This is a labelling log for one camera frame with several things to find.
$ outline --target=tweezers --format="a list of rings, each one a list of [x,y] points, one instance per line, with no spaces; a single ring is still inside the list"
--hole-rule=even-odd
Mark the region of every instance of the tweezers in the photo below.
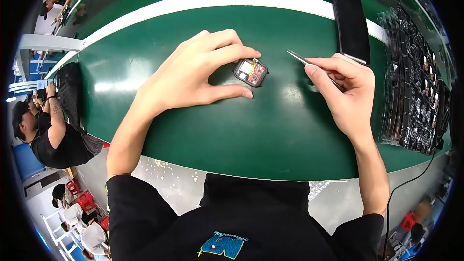
[[[299,61],[302,62],[303,64],[305,64],[305,65],[311,65],[311,63],[310,63],[308,60],[306,60],[305,58],[303,58],[303,57],[300,56],[299,54],[295,53],[294,51],[291,51],[291,50],[287,49],[287,53],[289,53],[290,55],[293,55],[297,60],[299,60]],[[333,78],[330,78],[330,77],[329,77],[329,79],[332,81],[332,83],[333,83],[342,93],[346,92],[346,89],[343,88],[342,86],[340,86],[337,82],[335,82],[335,81],[333,80]]]

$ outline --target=hand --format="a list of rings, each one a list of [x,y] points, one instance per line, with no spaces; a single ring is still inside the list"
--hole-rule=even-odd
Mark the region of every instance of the hand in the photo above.
[[[42,99],[39,99],[39,98],[32,98],[32,102],[34,102],[34,104],[43,106]]]
[[[344,55],[307,59],[306,74],[325,98],[338,128],[351,142],[372,137],[371,113],[374,101],[375,76],[371,69]],[[340,92],[330,81],[334,79],[347,91]]]
[[[139,113],[153,119],[171,108],[206,105],[239,96],[252,98],[252,92],[242,85],[212,86],[208,77],[222,65],[260,56],[256,50],[243,46],[233,29],[212,34],[204,30],[177,47],[139,88],[133,105],[138,105]]]
[[[47,98],[55,96],[55,84],[51,82],[47,85]]]

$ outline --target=neck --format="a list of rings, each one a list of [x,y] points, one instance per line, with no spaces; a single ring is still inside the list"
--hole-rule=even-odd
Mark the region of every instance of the neck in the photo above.
[[[29,143],[29,145],[34,140],[37,131],[38,129],[32,129],[32,131],[24,133],[24,136],[26,137],[26,142]]]

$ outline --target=fingernail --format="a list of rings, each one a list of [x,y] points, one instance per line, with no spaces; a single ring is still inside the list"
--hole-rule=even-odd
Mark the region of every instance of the fingernail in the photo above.
[[[304,67],[306,73],[310,76],[316,71],[316,65],[309,64]]]
[[[242,93],[242,96],[244,96],[245,98],[251,99],[251,98],[253,98],[253,93],[252,93],[252,91],[245,91],[245,92]]]

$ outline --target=white shirt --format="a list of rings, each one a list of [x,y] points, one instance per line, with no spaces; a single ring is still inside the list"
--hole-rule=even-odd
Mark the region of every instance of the white shirt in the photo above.
[[[70,206],[63,212],[65,222],[70,226],[75,226],[80,235],[82,235],[85,230],[84,222],[81,220],[83,213],[84,212],[78,203]]]
[[[71,203],[72,201],[74,201],[74,196],[73,194],[71,194],[71,192],[69,191],[69,189],[65,186],[65,200],[67,203]]]
[[[100,248],[105,241],[105,231],[96,222],[91,223],[81,235],[82,246],[94,255],[106,255],[104,250]]]

